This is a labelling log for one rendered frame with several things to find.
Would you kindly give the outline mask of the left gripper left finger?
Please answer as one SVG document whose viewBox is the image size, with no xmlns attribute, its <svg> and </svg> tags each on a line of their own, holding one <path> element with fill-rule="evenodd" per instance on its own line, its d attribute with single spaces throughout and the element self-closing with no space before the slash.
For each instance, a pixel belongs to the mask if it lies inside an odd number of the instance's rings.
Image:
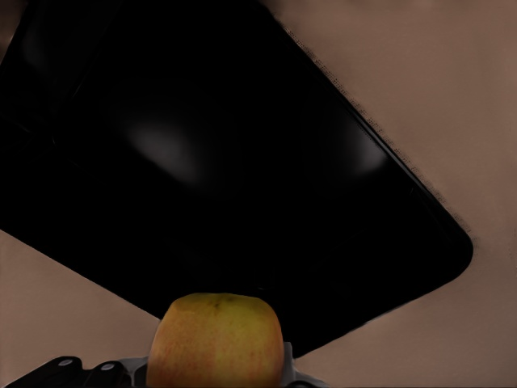
<svg viewBox="0 0 517 388">
<path fill-rule="evenodd" d="M 124 367 L 123 388 L 149 388 L 146 384 L 148 357 L 129 357 L 120 359 Z"/>
</svg>

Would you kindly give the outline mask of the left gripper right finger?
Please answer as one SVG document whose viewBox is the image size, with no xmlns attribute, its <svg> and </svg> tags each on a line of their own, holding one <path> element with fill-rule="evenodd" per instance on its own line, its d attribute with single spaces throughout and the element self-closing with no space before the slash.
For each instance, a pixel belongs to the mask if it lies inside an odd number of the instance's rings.
<svg viewBox="0 0 517 388">
<path fill-rule="evenodd" d="M 315 378 L 299 372 L 292 356 L 292 345 L 284 342 L 284 369 L 281 380 L 282 388 L 323 388 Z"/>
</svg>

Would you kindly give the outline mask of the yellow-red apple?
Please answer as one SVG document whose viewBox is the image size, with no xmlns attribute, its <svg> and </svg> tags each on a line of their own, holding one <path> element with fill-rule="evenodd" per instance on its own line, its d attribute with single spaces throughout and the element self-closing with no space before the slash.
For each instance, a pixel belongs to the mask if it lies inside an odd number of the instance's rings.
<svg viewBox="0 0 517 388">
<path fill-rule="evenodd" d="M 193 293 L 175 300 L 149 351 L 151 388 L 278 388 L 284 341 L 263 300 L 231 293 Z"/>
</svg>

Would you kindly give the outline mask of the black storage box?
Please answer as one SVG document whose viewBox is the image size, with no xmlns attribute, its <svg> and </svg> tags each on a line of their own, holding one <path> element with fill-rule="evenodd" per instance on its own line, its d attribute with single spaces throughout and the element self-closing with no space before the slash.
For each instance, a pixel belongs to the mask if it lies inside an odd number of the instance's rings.
<svg viewBox="0 0 517 388">
<path fill-rule="evenodd" d="M 258 297 L 295 357 L 455 280 L 469 236 L 262 0 L 25 0 L 0 228 L 161 317 Z"/>
</svg>

